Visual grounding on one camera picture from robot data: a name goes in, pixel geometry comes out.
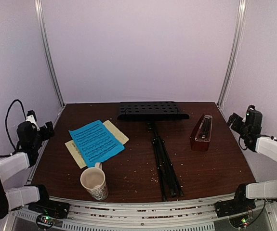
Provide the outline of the red wooden metronome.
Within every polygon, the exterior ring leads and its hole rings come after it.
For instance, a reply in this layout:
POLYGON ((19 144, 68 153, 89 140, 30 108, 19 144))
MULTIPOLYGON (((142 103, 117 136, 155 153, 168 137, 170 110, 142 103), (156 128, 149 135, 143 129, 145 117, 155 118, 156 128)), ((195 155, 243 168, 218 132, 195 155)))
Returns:
POLYGON ((208 151, 211 142, 212 121, 213 117, 211 115, 202 114, 190 135, 192 151, 208 151))

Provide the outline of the black music stand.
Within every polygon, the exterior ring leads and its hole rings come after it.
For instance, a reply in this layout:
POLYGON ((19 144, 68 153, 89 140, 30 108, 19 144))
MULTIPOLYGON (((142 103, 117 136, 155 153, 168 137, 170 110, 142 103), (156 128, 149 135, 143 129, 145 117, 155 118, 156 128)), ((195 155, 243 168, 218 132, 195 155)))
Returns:
POLYGON ((148 130, 154 133, 151 143, 154 149, 156 168, 158 172, 162 201, 167 201, 165 187, 169 189, 171 198, 183 197, 184 193, 170 160, 165 141, 158 133, 157 121, 171 121, 189 119, 190 116, 182 113, 174 101, 157 102, 121 102, 118 110, 118 120, 145 121, 148 130))

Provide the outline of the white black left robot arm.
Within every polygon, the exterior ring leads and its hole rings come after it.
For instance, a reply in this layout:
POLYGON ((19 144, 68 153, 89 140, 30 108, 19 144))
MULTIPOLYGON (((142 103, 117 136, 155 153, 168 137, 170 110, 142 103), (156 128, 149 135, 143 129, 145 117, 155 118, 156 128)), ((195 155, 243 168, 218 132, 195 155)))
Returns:
POLYGON ((3 186, 9 178, 36 164, 42 143, 54 136, 53 123, 49 121, 37 128, 35 123, 25 121, 18 125, 16 131, 21 148, 0 159, 0 219, 4 218, 8 212, 30 203, 34 203, 43 214, 48 214, 53 210, 53 202, 49 200, 44 185, 8 190, 5 190, 3 186))

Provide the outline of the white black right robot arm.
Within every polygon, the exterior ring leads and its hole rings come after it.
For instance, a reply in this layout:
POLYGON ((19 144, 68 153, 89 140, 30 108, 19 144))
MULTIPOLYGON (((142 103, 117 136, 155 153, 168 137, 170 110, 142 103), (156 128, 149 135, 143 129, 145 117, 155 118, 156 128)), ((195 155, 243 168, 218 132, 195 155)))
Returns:
MULTIPOLYGON (((245 150, 262 154, 277 162, 277 138, 261 134, 262 118, 263 114, 250 105, 244 118, 233 113, 227 125, 239 134, 239 140, 244 141, 245 150)), ((250 207, 256 199, 277 201, 277 180, 239 185, 230 207, 239 213, 250 207)))

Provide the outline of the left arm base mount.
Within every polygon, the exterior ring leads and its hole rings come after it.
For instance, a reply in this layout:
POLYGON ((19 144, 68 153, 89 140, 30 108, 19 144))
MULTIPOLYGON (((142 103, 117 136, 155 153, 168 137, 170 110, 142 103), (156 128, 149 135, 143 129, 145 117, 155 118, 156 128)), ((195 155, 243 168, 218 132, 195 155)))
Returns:
POLYGON ((28 209, 39 213, 36 225, 42 230, 47 230, 52 228, 58 219, 67 218, 70 204, 49 199, 30 203, 28 209))

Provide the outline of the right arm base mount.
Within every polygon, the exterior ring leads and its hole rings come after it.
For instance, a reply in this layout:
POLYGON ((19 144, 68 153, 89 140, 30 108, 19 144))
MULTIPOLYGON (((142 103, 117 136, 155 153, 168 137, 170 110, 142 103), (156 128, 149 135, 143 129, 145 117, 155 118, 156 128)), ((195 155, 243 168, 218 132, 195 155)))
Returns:
POLYGON ((237 229, 248 227, 253 215, 253 209, 256 208, 254 200, 245 199, 238 201, 231 199, 218 201, 214 204, 215 212, 218 218, 229 217, 229 223, 237 229))

